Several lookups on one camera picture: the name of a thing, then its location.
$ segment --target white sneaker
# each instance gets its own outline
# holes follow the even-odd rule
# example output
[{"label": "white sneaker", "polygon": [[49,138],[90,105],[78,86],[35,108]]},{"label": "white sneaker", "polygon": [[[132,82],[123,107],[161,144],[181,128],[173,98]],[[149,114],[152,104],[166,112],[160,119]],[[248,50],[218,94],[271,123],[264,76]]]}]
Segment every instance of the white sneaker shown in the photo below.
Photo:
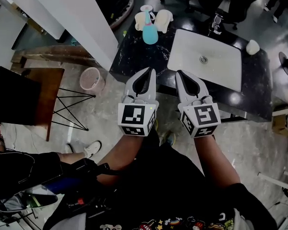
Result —
[{"label": "white sneaker", "polygon": [[85,157],[89,159],[101,149],[101,142],[94,141],[88,148],[84,149]]}]

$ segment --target white cup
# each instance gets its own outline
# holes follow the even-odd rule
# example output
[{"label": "white cup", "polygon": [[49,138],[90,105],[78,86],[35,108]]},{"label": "white cup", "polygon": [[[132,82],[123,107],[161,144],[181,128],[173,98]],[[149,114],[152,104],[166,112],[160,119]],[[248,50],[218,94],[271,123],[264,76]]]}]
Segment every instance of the white cup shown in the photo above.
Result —
[{"label": "white cup", "polygon": [[252,56],[255,55],[260,50],[258,43],[254,40],[250,40],[246,46],[246,52]]},{"label": "white cup", "polygon": [[153,13],[154,7],[153,7],[152,5],[143,5],[143,6],[140,8],[140,10],[141,10],[142,12],[145,12],[146,10],[148,10],[148,11],[149,11],[149,14],[150,14],[150,16],[151,16],[151,20],[152,20],[152,21],[155,20],[156,16],[155,16],[154,13]]}]

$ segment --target cable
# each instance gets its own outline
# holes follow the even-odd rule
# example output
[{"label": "cable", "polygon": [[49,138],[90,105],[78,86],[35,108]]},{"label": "cable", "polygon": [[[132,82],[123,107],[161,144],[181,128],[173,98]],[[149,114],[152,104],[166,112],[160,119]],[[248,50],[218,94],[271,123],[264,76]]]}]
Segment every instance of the cable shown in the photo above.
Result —
[{"label": "cable", "polygon": [[36,151],[37,151],[37,153],[38,153],[38,150],[37,150],[37,148],[36,148],[36,146],[35,146],[35,144],[34,144],[34,140],[33,140],[33,135],[32,135],[32,132],[31,132],[31,138],[32,138],[32,144],[33,144],[33,146],[34,146],[35,150],[36,150]]},{"label": "cable", "polygon": [[15,141],[13,142],[13,146],[14,146],[14,150],[16,150],[16,140],[17,140],[17,129],[16,129],[16,125],[14,124],[14,127],[15,127]]},{"label": "cable", "polygon": [[283,202],[277,202],[277,203],[273,204],[273,205],[268,209],[268,211],[269,211],[272,207],[274,207],[274,206],[276,206],[276,205],[279,205],[279,204],[283,204],[283,205],[287,205],[287,206],[288,206],[288,204],[285,204],[285,203],[283,203]]}]

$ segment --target black base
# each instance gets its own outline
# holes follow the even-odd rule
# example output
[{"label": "black base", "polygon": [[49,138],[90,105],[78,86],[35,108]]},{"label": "black base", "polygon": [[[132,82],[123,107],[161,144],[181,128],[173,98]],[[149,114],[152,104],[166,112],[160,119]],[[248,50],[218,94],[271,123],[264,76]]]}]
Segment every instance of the black base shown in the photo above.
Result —
[{"label": "black base", "polygon": [[278,54],[279,61],[281,64],[281,67],[285,71],[285,73],[288,75],[288,59],[287,56],[283,52],[279,52]]}]

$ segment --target sneaker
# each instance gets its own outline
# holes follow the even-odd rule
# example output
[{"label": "sneaker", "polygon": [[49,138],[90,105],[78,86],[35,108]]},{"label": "sneaker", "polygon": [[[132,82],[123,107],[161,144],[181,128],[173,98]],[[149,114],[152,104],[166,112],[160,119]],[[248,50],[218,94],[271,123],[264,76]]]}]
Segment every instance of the sneaker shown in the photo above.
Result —
[{"label": "sneaker", "polygon": [[74,149],[70,143],[65,145],[65,153],[74,153]]},{"label": "sneaker", "polygon": [[84,149],[85,157],[89,159],[101,149],[101,142],[94,141],[88,148]]},{"label": "sneaker", "polygon": [[170,146],[173,146],[174,144],[175,144],[175,142],[176,142],[176,135],[175,135],[175,133],[173,133],[172,131],[168,131],[166,134],[165,134],[165,136],[164,136],[164,138],[163,138],[163,141],[162,141],[162,144],[164,144],[164,143],[168,143]]}]

